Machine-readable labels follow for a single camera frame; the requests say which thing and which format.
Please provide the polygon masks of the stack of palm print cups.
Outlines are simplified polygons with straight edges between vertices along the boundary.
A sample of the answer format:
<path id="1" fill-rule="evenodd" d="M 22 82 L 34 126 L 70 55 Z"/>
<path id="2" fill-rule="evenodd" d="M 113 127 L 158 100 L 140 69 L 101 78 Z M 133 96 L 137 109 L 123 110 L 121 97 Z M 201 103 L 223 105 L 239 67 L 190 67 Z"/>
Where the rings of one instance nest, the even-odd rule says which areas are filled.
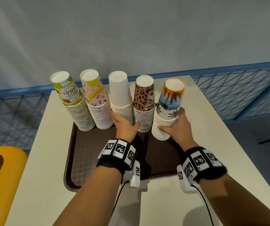
<path id="1" fill-rule="evenodd" d="M 158 129 L 158 126 L 172 127 L 176 123 L 184 89 L 185 83 L 180 79 L 170 78 L 165 81 L 155 108 L 151 129 L 152 135 L 157 140 L 165 141 L 170 138 L 170 135 Z"/>

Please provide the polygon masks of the person's left forearm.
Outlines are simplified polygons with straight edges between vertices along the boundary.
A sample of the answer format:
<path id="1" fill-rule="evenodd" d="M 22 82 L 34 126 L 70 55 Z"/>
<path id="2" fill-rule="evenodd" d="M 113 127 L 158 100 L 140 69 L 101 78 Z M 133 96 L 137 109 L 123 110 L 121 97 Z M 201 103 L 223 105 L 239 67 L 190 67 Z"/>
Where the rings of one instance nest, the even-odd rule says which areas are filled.
<path id="1" fill-rule="evenodd" d="M 53 226 L 108 226 L 121 179 L 116 168 L 97 167 Z"/>

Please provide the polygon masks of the black left wristband with markers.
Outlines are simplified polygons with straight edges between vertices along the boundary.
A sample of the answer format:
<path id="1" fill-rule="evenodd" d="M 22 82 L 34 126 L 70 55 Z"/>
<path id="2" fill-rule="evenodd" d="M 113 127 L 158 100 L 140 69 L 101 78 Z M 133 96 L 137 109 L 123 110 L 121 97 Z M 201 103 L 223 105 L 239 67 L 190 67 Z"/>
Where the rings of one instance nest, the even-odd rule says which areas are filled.
<path id="1" fill-rule="evenodd" d="M 122 177 L 133 168 L 137 151 L 124 139 L 109 140 L 98 156 L 96 167 L 103 166 L 117 169 Z"/>

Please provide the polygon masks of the stack of pink dotted cups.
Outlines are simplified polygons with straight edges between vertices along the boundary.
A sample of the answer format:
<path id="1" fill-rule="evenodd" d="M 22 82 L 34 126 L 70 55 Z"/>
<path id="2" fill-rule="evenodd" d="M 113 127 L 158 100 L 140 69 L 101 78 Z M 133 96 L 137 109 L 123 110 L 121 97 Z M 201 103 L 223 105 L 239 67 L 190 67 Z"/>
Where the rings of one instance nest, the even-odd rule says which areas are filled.
<path id="1" fill-rule="evenodd" d="M 87 69 L 81 72 L 80 80 L 90 114 L 99 129 L 108 129 L 113 125 L 110 99 L 101 81 L 98 71 Z"/>

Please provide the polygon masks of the person's right hand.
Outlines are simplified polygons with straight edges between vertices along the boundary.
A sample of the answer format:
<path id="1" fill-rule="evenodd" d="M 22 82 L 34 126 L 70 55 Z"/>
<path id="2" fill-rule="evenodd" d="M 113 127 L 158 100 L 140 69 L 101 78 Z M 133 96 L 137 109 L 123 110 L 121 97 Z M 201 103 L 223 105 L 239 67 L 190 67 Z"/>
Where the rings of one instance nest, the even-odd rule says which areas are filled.
<path id="1" fill-rule="evenodd" d="M 172 127 L 172 139 L 184 152 L 194 147 L 200 147 L 193 138 L 191 124 L 185 115 L 185 109 L 183 107 L 180 107 L 178 121 Z"/>

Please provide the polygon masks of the person's right forearm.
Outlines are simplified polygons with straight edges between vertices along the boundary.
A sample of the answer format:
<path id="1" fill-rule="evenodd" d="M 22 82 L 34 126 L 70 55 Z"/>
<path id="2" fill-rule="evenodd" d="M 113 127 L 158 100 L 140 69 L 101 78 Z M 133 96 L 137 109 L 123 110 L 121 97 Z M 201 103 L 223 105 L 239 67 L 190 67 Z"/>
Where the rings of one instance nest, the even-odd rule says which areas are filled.
<path id="1" fill-rule="evenodd" d="M 270 209 L 230 175 L 199 186 L 223 226 L 270 226 Z"/>

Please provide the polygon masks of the black right wristband with markers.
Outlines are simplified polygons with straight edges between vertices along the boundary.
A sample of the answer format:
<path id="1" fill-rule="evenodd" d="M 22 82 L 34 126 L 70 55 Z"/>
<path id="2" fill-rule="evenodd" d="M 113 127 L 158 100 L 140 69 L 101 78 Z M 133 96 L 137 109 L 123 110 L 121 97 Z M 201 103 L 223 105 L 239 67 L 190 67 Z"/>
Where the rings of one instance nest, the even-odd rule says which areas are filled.
<path id="1" fill-rule="evenodd" d="M 227 174 L 224 164 L 209 150 L 196 146 L 182 153 L 182 170 L 189 184 L 215 180 Z"/>

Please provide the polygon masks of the blue mesh fence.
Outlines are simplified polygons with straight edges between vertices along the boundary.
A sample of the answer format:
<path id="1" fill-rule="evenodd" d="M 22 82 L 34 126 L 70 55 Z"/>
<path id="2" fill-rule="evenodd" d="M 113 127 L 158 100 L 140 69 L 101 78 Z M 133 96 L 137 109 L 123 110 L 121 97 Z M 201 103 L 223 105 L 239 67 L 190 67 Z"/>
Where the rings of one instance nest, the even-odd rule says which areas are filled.
<path id="1" fill-rule="evenodd" d="M 270 114 L 270 62 L 152 74 L 189 75 L 223 121 Z M 29 151 L 53 85 L 0 90 L 0 146 Z"/>

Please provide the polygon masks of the stack of leopard print cups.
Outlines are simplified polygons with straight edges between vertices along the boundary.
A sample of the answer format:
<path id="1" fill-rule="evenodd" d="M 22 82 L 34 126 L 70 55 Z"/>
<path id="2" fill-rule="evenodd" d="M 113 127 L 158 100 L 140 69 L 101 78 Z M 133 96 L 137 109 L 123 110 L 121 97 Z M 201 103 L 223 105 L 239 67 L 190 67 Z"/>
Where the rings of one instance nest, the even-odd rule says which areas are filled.
<path id="1" fill-rule="evenodd" d="M 141 122 L 139 132 L 145 133 L 152 128 L 154 112 L 154 79 L 148 75 L 141 75 L 136 79 L 133 97 L 134 122 Z"/>

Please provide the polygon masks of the black wristband with markers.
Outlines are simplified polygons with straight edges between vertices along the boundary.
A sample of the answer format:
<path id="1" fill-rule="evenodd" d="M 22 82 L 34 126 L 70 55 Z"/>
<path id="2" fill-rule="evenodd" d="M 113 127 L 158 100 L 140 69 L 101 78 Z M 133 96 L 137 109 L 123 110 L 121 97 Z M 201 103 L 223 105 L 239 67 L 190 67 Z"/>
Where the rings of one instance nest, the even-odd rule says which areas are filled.
<path id="1" fill-rule="evenodd" d="M 133 168 L 137 151 L 124 139 L 109 140 L 98 156 L 96 167 L 103 166 L 117 169 L 122 177 Z"/>
<path id="2" fill-rule="evenodd" d="M 196 146 L 182 153 L 182 170 L 189 184 L 215 180 L 227 174 L 224 164 L 209 150 Z"/>

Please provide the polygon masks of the brown plastic serving tray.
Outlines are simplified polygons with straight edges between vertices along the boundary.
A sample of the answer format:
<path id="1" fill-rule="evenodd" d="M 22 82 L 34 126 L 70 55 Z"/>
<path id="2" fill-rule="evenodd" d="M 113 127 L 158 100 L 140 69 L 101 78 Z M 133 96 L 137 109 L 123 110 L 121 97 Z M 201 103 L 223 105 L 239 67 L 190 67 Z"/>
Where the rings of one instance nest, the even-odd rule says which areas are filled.
<path id="1" fill-rule="evenodd" d="M 64 185 L 72 192 L 78 191 L 96 168 L 98 156 L 108 140 L 116 136 L 116 127 L 93 128 L 80 131 L 73 124 L 64 173 Z M 132 145 L 136 148 L 136 160 L 140 169 L 135 169 L 140 180 L 150 180 L 177 175 L 181 164 L 182 148 L 172 139 L 157 140 L 152 132 L 138 132 Z"/>

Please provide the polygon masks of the person's left hand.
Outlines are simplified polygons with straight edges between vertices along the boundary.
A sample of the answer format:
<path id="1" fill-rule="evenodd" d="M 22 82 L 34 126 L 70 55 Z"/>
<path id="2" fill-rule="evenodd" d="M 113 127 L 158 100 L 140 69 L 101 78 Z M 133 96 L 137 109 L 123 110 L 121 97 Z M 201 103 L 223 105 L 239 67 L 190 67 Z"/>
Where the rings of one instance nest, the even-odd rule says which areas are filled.
<path id="1" fill-rule="evenodd" d="M 131 123 L 127 119 L 119 116 L 113 111 L 111 112 L 111 117 L 113 120 L 113 124 L 117 127 L 116 138 L 123 139 L 131 143 L 137 134 L 137 133 L 132 133 L 131 131 L 131 127 L 133 125 L 131 125 Z"/>

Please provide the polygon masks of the stack of plain white cups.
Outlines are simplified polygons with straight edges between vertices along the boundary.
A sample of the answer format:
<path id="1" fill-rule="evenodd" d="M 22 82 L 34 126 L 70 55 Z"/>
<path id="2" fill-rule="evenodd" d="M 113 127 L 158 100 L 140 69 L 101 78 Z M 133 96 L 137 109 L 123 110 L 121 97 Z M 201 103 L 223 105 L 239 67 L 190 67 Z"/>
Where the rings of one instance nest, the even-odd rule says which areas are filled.
<path id="1" fill-rule="evenodd" d="M 123 71 L 114 71 L 108 78 L 110 105 L 113 112 L 133 125 L 133 100 L 127 74 Z"/>

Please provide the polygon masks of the stack of fruit print cups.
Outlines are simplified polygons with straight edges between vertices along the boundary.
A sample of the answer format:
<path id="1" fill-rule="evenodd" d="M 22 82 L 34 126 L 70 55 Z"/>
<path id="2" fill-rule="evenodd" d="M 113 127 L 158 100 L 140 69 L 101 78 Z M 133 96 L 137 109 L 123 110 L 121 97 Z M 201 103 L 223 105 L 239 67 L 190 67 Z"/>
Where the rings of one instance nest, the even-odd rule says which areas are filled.
<path id="1" fill-rule="evenodd" d="M 65 109 L 81 131 L 89 131 L 95 122 L 88 109 L 85 96 L 70 74 L 59 71 L 51 75 L 50 80 Z"/>

